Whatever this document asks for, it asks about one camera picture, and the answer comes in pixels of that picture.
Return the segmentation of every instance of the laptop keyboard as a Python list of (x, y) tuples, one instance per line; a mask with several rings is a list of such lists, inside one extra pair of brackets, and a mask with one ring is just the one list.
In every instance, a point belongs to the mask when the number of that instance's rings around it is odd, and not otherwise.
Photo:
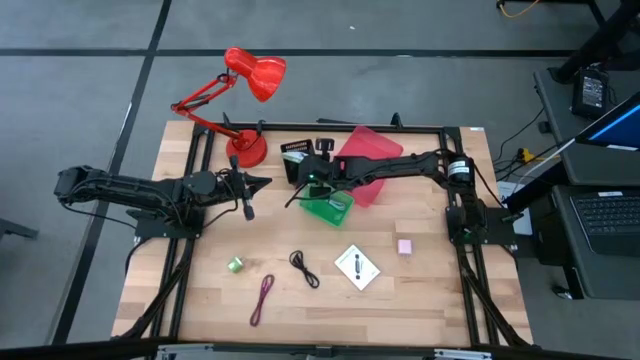
[(588, 235), (640, 235), (640, 196), (600, 196), (598, 193), (573, 199)]

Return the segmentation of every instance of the laptop screen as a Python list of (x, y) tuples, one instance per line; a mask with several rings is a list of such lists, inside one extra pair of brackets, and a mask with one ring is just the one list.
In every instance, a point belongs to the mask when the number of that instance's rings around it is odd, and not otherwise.
[(640, 105), (591, 135), (589, 140), (614, 146), (640, 148)]

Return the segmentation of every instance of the yellow cable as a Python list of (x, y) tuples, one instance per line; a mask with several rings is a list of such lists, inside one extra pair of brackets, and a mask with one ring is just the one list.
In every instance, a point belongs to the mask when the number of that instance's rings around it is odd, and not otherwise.
[(540, 0), (536, 0), (534, 1), (531, 5), (529, 5), (529, 7), (527, 7), (526, 9), (520, 11), (519, 13), (515, 14), (515, 15), (509, 15), (507, 14), (507, 10), (504, 9), (504, 5), (500, 5), (500, 10), (502, 10), (502, 14), (510, 19), (513, 18), (517, 18), (518, 16), (526, 13), (527, 11), (531, 10), (532, 7), (534, 7), (537, 3), (539, 3)]

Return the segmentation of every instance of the floor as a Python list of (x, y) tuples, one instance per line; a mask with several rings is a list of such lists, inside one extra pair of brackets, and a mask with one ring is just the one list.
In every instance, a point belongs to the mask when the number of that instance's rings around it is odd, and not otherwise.
[[(100, 51), (18, 56), (29, 53), (2, 49), (570, 50), (597, 28), (586, 6), (544, 2), (509, 20), (492, 0), (371, 0), (366, 6), (357, 0), (180, 0), (171, 4), (162, 36), (154, 42), (162, 5), (162, 0), (0, 0), (0, 217), (40, 231), (35, 241), (6, 236), (0, 242), (2, 348), (50, 341), (83, 246), (88, 218), (57, 204), (56, 173), (78, 164), (111, 165), (120, 166), (121, 174), (149, 177), (164, 124), (175, 119), (169, 104), (223, 70), (219, 56), (145, 59)], [(616, 2), (598, 5), (608, 16)], [(523, 6), (511, 3), (509, 9)], [(405, 124), (485, 127), (497, 156), (501, 141), (541, 108), (532, 72), (562, 63), (540, 57), (331, 55), (342, 56), (287, 56), (285, 83), (268, 103), (237, 86), (200, 114), (219, 120), (225, 111), (232, 121), (323, 117), (384, 124), (399, 112)], [(125, 123), (133, 126), (130, 138), (116, 148), (128, 135), (121, 134)], [(535, 152), (551, 143), (532, 127), (507, 144), (505, 154), (520, 146)], [(126, 219), (115, 206), (108, 215)], [(109, 337), (132, 236), (128, 228), (105, 223), (70, 342)], [(640, 357), (637, 302), (563, 301), (548, 291), (562, 281), (556, 269), (521, 261), (519, 272), (537, 344)]]

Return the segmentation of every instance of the black bracket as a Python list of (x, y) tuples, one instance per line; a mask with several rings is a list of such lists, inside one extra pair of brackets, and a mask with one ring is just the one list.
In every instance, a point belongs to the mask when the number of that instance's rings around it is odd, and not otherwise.
[(513, 214), (508, 209), (484, 208), (486, 228), (484, 231), (467, 231), (463, 225), (461, 207), (445, 209), (449, 241), (454, 245), (516, 245), (513, 232)]
[(142, 210), (127, 210), (127, 214), (138, 221), (135, 235), (141, 238), (199, 238), (204, 224), (204, 209), (191, 209), (191, 216), (185, 219), (185, 226), (166, 222)]

